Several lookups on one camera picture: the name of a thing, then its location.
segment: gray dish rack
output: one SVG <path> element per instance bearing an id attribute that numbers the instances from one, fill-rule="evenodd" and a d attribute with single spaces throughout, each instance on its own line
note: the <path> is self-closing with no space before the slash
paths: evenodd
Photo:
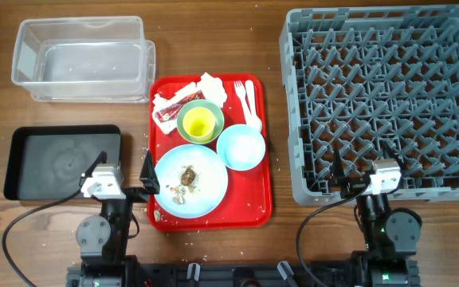
<path id="1" fill-rule="evenodd" d="M 459 5 L 291 10 L 279 45 L 299 204 L 340 200 L 335 144 L 359 176 L 383 141 L 409 168 L 391 200 L 459 200 Z"/>

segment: wooden table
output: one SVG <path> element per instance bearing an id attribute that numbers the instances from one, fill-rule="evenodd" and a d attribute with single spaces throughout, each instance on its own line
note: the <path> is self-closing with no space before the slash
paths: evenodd
<path id="1" fill-rule="evenodd" d="M 145 38 L 157 48 L 157 76 L 208 73 L 253 73 L 265 86 L 273 171 L 274 213 L 256 229 L 163 234 L 148 223 L 143 206 L 135 206 L 141 233 L 127 253 L 142 263 L 205 264 L 298 262 L 295 234 L 314 209 L 292 198 L 288 166 L 288 120 L 281 83 L 278 39 L 286 13 L 313 6 L 429 5 L 431 1 L 372 0 L 312 1 L 191 1 L 93 3 L 83 0 L 0 1 L 0 285 L 24 285 L 6 261 L 2 231 L 12 219 L 40 203 L 12 202 L 2 194 L 12 133 L 21 126 L 116 124 L 124 134 L 123 171 L 126 184 L 139 185 L 141 155 L 148 129 L 147 104 L 38 103 L 10 80 L 19 24 L 28 18 L 137 15 L 145 23 Z M 418 255 L 424 286 L 459 286 L 459 202 L 394 202 L 418 212 L 423 219 Z M 74 230 L 81 220 L 97 214 L 94 202 L 71 202 L 35 214 L 18 223 L 8 244 L 18 266 L 37 285 L 65 284 L 67 267 L 80 265 Z M 364 248 L 351 206 L 323 213 L 304 230 L 308 260 L 342 260 Z M 202 258 L 207 255 L 207 262 Z"/>

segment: black tray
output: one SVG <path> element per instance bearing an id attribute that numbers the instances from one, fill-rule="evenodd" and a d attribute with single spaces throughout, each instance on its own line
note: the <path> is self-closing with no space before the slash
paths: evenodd
<path id="1" fill-rule="evenodd" d="M 108 153 L 108 163 L 120 163 L 117 126 L 18 128 L 3 193 L 10 200 L 63 199 L 79 189 L 80 175 L 101 151 Z"/>

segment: plastic fork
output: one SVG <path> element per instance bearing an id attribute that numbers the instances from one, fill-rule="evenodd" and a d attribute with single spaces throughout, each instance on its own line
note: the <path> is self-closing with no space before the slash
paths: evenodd
<path id="1" fill-rule="evenodd" d="M 250 127 L 256 129 L 258 132 L 261 132 L 261 124 L 256 121 L 256 118 L 251 115 L 249 111 L 249 107 L 245 102 L 245 87 L 241 81 L 235 81 L 235 93 L 237 94 L 238 98 L 240 99 L 240 103 L 242 104 L 242 110 L 244 110 L 244 118 L 245 124 L 249 125 Z"/>

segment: brown food piece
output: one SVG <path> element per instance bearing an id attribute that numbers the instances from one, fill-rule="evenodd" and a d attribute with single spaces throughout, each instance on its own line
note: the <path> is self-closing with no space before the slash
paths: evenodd
<path id="1" fill-rule="evenodd" d="M 190 167 L 188 167 L 182 175 L 182 184 L 184 186 L 188 186 L 194 181 L 195 178 L 196 174 Z"/>

